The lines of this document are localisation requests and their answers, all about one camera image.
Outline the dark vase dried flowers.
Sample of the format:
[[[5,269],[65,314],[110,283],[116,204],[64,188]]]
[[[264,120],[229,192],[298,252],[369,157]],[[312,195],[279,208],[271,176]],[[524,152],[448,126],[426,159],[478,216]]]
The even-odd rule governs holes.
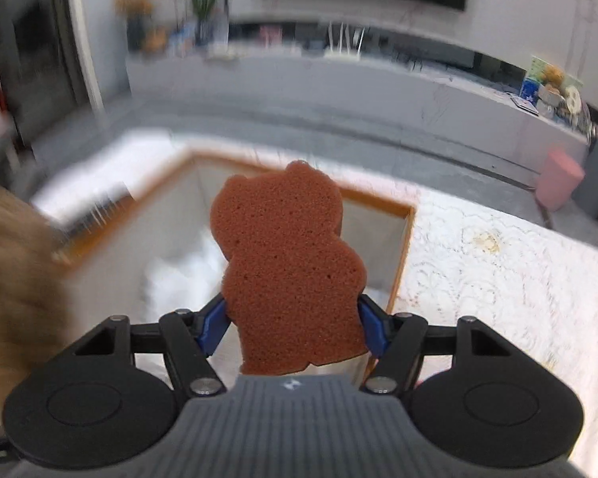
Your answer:
[[[139,52],[146,37],[146,21],[154,9],[153,0],[113,0],[113,4],[116,14],[126,24],[129,52]]]

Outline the checkered fruit print tablecloth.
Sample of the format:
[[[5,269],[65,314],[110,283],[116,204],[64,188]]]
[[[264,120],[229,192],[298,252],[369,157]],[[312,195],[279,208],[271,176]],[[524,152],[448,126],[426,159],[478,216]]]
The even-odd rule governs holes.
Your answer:
[[[51,178],[33,205],[66,225],[128,192],[132,212],[65,259],[77,332],[112,314],[143,319],[148,263],[182,255],[224,182],[281,169],[298,153],[226,138],[134,129]],[[343,239],[367,293],[436,325],[474,316],[566,382],[584,424],[571,461],[598,477],[598,248],[524,219],[355,165],[310,157],[340,184]]]

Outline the golden pumpkin ornament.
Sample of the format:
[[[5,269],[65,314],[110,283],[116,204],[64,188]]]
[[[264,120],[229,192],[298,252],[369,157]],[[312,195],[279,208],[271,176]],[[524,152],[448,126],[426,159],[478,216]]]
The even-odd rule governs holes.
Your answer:
[[[142,52],[147,55],[161,53],[166,50],[167,45],[167,31],[162,28],[155,28],[146,34],[142,44]]]

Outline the brown bear shaped sponge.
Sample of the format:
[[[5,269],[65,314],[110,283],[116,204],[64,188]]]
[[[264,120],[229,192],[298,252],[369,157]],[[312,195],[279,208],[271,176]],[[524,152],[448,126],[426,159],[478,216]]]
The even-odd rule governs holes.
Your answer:
[[[357,300],[367,273],[342,239],[335,181],[304,161],[235,175],[210,209],[228,262],[221,293],[245,374],[278,376],[366,353]]]

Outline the white wifi router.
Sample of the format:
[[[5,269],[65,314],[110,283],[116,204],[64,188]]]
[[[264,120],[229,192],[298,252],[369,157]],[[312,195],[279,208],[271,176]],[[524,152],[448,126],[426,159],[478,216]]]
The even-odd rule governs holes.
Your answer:
[[[345,23],[340,23],[338,30],[335,30],[335,24],[330,22],[324,56],[339,61],[358,62],[362,56],[365,32],[365,27],[355,28]]]

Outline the teddy bear toy pile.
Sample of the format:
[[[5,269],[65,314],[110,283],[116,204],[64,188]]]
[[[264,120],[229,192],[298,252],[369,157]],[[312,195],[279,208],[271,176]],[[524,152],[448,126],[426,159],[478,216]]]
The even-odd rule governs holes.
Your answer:
[[[591,125],[589,106],[583,101],[583,83],[559,66],[533,56],[519,97],[530,102],[539,116],[586,132]]]

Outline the brown knitted cloth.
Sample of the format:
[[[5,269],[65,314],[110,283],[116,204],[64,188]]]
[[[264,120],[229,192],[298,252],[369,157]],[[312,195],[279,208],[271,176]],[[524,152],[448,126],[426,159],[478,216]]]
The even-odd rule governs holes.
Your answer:
[[[10,392],[68,345],[56,245],[45,218],[0,187],[0,413]]]

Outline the pink photo card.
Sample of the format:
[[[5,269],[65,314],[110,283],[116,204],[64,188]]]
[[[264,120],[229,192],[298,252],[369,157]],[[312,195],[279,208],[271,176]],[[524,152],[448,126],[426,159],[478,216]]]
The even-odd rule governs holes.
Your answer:
[[[274,47],[283,42],[283,27],[278,25],[262,25],[258,32],[259,41],[265,47]]]

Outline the white plastic bag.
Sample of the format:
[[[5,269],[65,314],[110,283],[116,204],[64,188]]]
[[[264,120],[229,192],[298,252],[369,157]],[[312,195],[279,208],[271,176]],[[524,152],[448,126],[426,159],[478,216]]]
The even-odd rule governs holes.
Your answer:
[[[143,319],[148,323],[176,311],[198,312],[219,294],[226,258],[208,228],[182,254],[152,259],[144,270]]]

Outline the grey marble TV console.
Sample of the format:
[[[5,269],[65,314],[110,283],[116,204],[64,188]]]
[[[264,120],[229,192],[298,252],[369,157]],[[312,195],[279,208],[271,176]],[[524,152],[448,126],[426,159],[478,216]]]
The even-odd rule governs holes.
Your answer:
[[[226,41],[126,57],[137,94],[240,98],[393,126],[457,143],[539,172],[553,151],[581,163],[582,134],[536,114],[508,92],[397,50],[355,54],[327,37],[269,43],[252,24],[232,25]]]

